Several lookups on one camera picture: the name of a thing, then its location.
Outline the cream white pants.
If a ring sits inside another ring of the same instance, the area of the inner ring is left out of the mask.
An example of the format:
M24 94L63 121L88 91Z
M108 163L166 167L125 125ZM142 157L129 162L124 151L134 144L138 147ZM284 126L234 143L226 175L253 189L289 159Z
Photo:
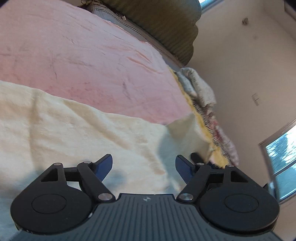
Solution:
M75 167L113 157L110 191L177 194L184 182L175 158L210 156L210 142L193 114L168 125L104 113L39 89L1 82L1 240L16 233L14 198L53 163Z

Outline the yellow fringed bedsheet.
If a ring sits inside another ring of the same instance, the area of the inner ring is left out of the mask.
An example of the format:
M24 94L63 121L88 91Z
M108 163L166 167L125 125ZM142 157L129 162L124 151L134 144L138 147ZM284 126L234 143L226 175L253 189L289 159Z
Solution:
M197 124L201 130L201 133L205 136L206 140L210 143L209 160L220 168L225 167L227 164L233 166L239 166L239 157L235 145L226 136L224 130L217 121L217 117L213 108L202 108L198 103L189 97L176 75L177 71L169 69L172 73L175 81L177 82L182 95L185 97L187 104L191 111L195 115Z

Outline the patterned bundled cloth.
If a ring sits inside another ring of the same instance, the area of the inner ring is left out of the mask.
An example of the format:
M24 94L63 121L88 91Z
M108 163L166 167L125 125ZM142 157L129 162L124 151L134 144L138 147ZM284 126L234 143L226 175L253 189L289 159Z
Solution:
M176 72L185 93L202 108L213 108L217 102L213 89L193 68L185 67Z

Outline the pink floral bed blanket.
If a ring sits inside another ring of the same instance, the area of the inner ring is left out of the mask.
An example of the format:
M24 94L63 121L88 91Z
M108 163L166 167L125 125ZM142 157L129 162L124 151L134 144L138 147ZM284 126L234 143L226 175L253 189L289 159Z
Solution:
M152 45L64 1L1 7L1 80L151 123L191 112Z

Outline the green upholstered headboard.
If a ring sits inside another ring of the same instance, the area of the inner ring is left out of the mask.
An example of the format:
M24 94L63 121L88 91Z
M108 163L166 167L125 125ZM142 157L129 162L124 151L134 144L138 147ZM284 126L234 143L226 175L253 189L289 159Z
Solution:
M199 1L109 0L105 4L159 41L171 54L187 65L194 52L198 35L197 21L202 9Z

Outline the window with frame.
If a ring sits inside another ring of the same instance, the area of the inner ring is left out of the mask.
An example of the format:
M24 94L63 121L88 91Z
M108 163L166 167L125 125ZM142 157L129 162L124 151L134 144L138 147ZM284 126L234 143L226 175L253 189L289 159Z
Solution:
M271 193L283 203L295 196L295 120L259 144Z

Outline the white wall switch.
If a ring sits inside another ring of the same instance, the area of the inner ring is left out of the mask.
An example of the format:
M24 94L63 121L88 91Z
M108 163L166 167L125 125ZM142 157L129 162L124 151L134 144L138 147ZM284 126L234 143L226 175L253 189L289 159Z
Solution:
M253 94L252 95L252 100L253 100L253 102L255 103L255 105L256 106L259 106L260 105L260 97L259 97L259 95L258 94Z

